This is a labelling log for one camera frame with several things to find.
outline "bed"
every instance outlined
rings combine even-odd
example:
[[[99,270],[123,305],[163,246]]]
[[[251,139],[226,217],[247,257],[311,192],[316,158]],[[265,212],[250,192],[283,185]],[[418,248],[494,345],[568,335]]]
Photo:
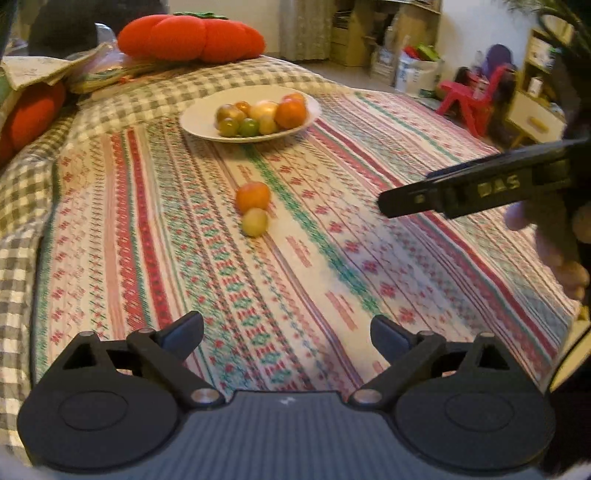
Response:
[[[277,83],[315,96],[321,119],[256,145],[187,136],[195,97]],[[202,312],[187,367],[238,388],[350,394],[387,367],[369,340],[382,313],[466,341],[498,335],[536,381],[575,305],[532,232],[502,209],[455,220],[382,218],[377,195],[494,149],[405,96],[353,90],[261,57],[155,78],[65,112],[0,181],[0,443],[24,458],[18,409],[83,330],[122,339]],[[244,182],[272,190],[260,239],[239,229]]]

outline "child's chair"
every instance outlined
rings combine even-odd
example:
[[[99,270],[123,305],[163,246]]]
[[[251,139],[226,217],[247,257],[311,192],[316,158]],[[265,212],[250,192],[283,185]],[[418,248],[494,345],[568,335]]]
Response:
[[[448,92],[448,94],[441,104],[441,107],[437,110],[437,113],[439,115],[445,115],[455,102],[459,102],[462,116],[464,117],[464,121],[466,122],[470,133],[476,138],[484,137],[493,111],[493,96],[503,75],[511,68],[512,66],[508,63],[497,67],[490,78],[489,86],[484,97],[479,100],[476,100],[473,97],[474,90],[466,85],[450,81],[441,82],[439,87]]]

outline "yellow drawer handle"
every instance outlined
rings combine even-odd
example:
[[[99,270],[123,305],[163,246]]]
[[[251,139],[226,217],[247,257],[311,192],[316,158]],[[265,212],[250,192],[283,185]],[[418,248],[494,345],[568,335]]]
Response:
[[[547,126],[545,126],[541,121],[539,121],[537,118],[534,117],[528,117],[527,119],[528,123],[530,125],[532,125],[536,130],[538,130],[539,132],[546,134],[548,133],[548,131],[550,130]]]

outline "white bag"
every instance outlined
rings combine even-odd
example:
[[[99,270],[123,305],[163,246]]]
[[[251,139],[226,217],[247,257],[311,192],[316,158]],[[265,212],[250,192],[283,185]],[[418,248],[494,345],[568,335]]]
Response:
[[[415,98],[431,98],[441,79],[442,67],[442,60],[415,60],[403,52],[398,62],[396,90]]]

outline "black cable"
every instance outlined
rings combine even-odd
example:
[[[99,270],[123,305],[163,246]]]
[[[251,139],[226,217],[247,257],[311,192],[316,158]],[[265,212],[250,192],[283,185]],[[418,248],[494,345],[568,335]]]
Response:
[[[558,374],[562,370],[562,367],[564,367],[564,364],[566,363],[566,361],[568,360],[570,355],[572,355],[572,353],[581,345],[581,343],[583,343],[583,341],[588,337],[590,332],[591,332],[591,325],[588,325],[587,328],[585,329],[585,331],[582,333],[582,335],[577,339],[577,341],[575,343],[573,343],[570,346],[570,348],[566,351],[565,356],[560,361],[558,367],[556,368],[556,370],[554,371],[554,374],[552,375],[552,378],[550,379],[550,383],[548,384],[548,391],[550,391],[550,389],[552,388],[552,385],[554,385],[554,382],[556,382],[556,378],[558,377]]]

